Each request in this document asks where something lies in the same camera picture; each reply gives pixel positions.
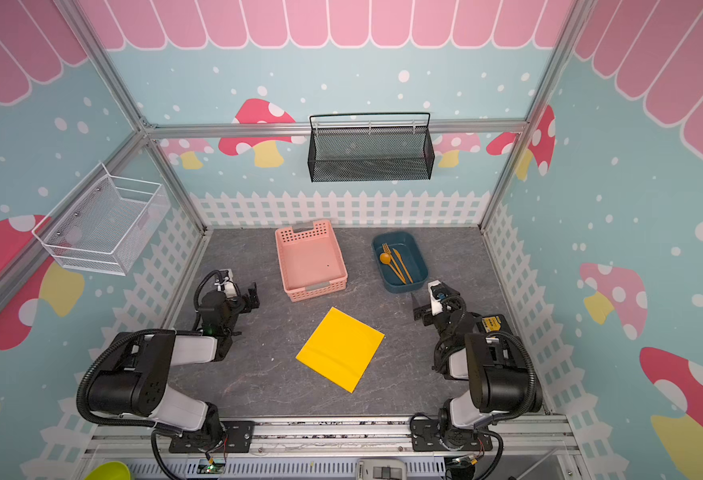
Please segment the orange plastic knife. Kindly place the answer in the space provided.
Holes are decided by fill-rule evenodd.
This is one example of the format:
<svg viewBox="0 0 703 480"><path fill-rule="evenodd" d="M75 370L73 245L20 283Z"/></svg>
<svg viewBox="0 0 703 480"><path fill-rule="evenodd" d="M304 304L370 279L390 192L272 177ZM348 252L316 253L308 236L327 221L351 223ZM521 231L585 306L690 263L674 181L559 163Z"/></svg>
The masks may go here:
<svg viewBox="0 0 703 480"><path fill-rule="evenodd" d="M407 280L409 280L409 283L413 284L413 278L411 278L411 274L409 274L409 270L407 270L407 265L405 265L405 262L403 262L403 257L401 257L401 253L397 251L397 249L393 248L393 255L395 255L395 258L397 258L397 261L399 261L399 265L401 265L401 270L403 270L403 273L405 273L405 277L407 277Z"/></svg>

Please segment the yellow paper napkin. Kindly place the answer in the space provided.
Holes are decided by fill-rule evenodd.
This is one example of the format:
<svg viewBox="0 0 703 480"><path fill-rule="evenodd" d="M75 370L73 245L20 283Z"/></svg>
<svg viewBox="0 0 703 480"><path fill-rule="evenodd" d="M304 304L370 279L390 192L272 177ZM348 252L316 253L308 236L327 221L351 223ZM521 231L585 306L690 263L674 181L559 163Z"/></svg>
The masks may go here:
<svg viewBox="0 0 703 480"><path fill-rule="evenodd" d="M303 346L297 360L353 393L384 339L385 334L332 308Z"/></svg>

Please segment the orange plastic spoon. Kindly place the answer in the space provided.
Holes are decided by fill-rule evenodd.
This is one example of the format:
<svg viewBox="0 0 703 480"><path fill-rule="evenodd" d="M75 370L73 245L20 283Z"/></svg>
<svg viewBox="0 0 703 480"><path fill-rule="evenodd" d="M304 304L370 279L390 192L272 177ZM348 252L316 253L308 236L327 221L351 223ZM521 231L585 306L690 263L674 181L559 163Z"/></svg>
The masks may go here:
<svg viewBox="0 0 703 480"><path fill-rule="evenodd" d="M389 266L389 268L391 268L391 270L393 270L393 273L395 273L395 276L397 276L397 278L399 278L399 281L401 281L401 283L403 283L403 284L407 283L407 281L405 281L405 276L403 276L403 273L401 273L401 270L399 270L399 267L397 267L397 263L395 263L395 260L393 260L393 257L391 257L391 254L389 254L387 252L383 252L383 253L379 254L379 261L381 261L381 263Z"/></svg>

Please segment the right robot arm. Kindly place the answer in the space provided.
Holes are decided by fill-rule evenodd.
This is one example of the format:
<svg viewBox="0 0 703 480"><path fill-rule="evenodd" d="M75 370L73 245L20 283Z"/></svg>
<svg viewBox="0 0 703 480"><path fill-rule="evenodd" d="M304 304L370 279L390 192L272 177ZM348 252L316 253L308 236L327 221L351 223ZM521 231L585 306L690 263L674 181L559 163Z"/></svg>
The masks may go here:
<svg viewBox="0 0 703 480"><path fill-rule="evenodd" d="M533 359L503 315L469 312L463 297L439 293L413 308L413 319L439 333L433 371L467 384L467 391L447 400L437 417L411 416L413 450L489 451L491 426L541 410L543 388Z"/></svg>

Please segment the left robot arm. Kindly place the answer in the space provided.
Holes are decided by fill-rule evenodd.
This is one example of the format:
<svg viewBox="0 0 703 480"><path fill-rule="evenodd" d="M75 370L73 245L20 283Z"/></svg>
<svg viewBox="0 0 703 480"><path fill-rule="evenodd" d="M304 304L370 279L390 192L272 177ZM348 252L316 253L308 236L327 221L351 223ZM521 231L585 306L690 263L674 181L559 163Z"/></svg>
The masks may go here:
<svg viewBox="0 0 703 480"><path fill-rule="evenodd" d="M258 286L241 290L228 270L213 270L197 288L190 330L123 332L97 357L78 388L79 414L101 426L147 427L171 439L172 452L216 452L243 435L221 422L212 402L197 400L169 384L172 368L218 363L229 354L239 317L260 306Z"/></svg>

